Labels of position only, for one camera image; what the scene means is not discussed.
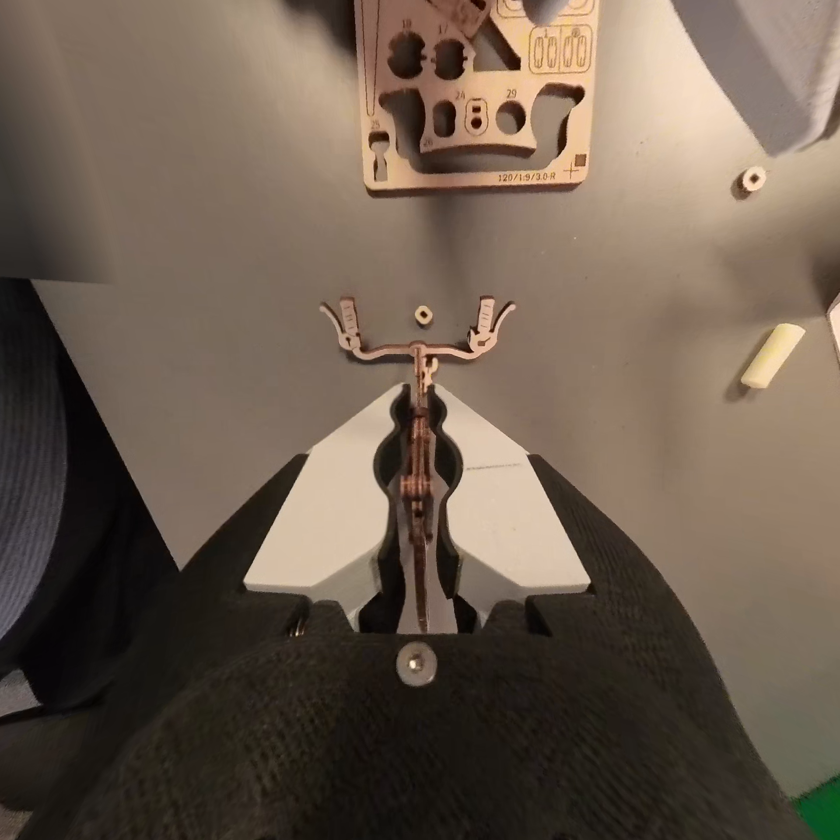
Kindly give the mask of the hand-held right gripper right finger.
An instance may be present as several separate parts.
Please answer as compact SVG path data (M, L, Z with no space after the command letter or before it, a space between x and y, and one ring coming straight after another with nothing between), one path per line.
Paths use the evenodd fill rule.
M444 590L478 626L503 602L585 593L591 577L529 452L442 386L434 399L438 545L453 571Z

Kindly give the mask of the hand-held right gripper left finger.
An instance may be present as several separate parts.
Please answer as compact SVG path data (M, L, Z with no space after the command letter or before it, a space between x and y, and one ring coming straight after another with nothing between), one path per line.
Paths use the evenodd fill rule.
M396 430L395 385L315 444L250 565L249 592L336 602L352 629L381 590L377 559L390 517L375 455Z

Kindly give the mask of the wooden bicycle wheel handlebar model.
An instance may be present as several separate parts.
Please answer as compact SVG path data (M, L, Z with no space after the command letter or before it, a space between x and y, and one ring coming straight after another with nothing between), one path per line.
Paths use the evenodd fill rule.
M496 299L479 299L476 324L469 328L465 343L386 343L366 349L362 339L359 315L353 297L339 300L339 311L327 302L319 310L331 321L338 335L339 346L363 363L407 359L413 364L411 415L404 466L399 472L399 498L406 515L407 537L411 561L406 579L407 616L416 620L419 634L432 632L430 591L432 572L429 547L433 543L434 514L438 507L433 481L433 433L429 419L429 392L442 359L459 363L476 361L497 344L501 324L517 309L514 301L506 302L496 312Z

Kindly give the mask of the wooden parts sheet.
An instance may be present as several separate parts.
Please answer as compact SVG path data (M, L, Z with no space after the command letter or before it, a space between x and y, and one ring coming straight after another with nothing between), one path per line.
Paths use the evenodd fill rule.
M574 188L589 173L602 2L353 3L370 193Z

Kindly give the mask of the cream plastic cylinder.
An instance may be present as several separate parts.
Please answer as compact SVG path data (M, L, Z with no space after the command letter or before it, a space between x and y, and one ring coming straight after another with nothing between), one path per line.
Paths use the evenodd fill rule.
M797 324L774 327L742 373L740 384L754 391L767 389L804 335L805 329Z

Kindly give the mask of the green plastic bin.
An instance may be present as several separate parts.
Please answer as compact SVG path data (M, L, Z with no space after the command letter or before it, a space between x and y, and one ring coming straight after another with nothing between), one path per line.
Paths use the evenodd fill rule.
M819 839L839 839L839 777L791 800L800 818Z

